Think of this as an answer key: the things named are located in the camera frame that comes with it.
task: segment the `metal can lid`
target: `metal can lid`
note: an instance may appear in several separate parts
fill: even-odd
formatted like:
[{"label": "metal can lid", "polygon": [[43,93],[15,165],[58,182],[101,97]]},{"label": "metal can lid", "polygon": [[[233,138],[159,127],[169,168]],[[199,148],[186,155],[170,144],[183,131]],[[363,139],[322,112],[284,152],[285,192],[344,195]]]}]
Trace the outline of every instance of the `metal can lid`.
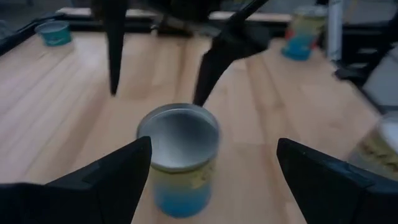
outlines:
[{"label": "metal can lid", "polygon": [[151,165],[166,172],[192,170],[216,156],[220,129],[206,109],[175,103],[151,111],[140,122],[137,137],[150,136]]},{"label": "metal can lid", "polygon": [[325,6],[300,6],[294,13],[300,16],[326,17],[328,9]]},{"label": "metal can lid", "polygon": [[379,130],[387,144],[398,154],[398,113],[388,113],[383,117]]}]

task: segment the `blue cup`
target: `blue cup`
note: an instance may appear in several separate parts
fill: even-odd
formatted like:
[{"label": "blue cup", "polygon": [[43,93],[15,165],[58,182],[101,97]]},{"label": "blue cup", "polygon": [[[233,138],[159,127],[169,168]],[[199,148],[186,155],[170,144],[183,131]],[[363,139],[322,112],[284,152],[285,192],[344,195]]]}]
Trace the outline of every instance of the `blue cup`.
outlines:
[{"label": "blue cup", "polygon": [[51,21],[35,28],[36,33],[43,37],[46,46],[55,47],[65,45],[72,41],[69,23],[65,21]]}]

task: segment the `wooden table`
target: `wooden table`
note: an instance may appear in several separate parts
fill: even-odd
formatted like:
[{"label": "wooden table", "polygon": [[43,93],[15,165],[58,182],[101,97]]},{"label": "wooden table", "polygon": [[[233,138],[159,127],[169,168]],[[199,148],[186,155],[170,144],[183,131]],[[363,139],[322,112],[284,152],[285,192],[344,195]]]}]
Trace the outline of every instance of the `wooden table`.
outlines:
[{"label": "wooden table", "polygon": [[[191,102],[209,39],[128,34],[119,92],[108,92],[104,34],[73,33],[47,48],[33,36],[0,58],[0,182],[46,183],[133,141],[154,108]],[[210,204],[174,220],[156,209],[150,185],[135,223],[305,223],[280,171],[277,140],[288,137],[344,159],[379,115],[316,50],[283,57],[283,40],[232,64],[205,107],[223,140]]]}]

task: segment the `cylindrical can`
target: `cylindrical can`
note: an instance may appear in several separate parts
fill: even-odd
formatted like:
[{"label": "cylindrical can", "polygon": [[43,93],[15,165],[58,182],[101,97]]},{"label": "cylindrical can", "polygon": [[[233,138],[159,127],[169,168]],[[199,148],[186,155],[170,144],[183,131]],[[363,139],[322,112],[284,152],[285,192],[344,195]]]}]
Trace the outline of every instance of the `cylindrical can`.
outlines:
[{"label": "cylindrical can", "polygon": [[325,6],[301,6],[293,14],[286,33],[286,46],[282,53],[294,60],[307,60],[317,45],[318,36],[325,25]]},{"label": "cylindrical can", "polygon": [[211,196],[211,176],[220,141],[215,117],[188,103],[161,106],[140,123],[137,137],[152,142],[151,181],[156,205],[184,218],[203,210]]},{"label": "cylindrical can", "polygon": [[385,115],[356,146],[348,162],[398,180],[398,113]]}]

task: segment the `wooden tabletop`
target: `wooden tabletop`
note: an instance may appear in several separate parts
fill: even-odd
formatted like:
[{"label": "wooden tabletop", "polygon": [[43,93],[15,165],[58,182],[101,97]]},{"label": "wooden tabletop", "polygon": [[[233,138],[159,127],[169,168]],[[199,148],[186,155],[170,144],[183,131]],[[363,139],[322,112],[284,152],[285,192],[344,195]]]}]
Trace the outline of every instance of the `wooden tabletop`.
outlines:
[{"label": "wooden tabletop", "polygon": [[[210,40],[128,34],[117,97],[108,92],[104,34],[73,33],[48,48],[33,36],[0,57],[0,182],[46,183],[133,141],[140,120],[167,103],[191,102]],[[233,63],[205,105],[222,144],[210,204],[175,220],[147,184],[135,223],[305,223],[275,156],[288,137],[344,159],[379,115],[319,50],[283,57],[284,41]]]}]

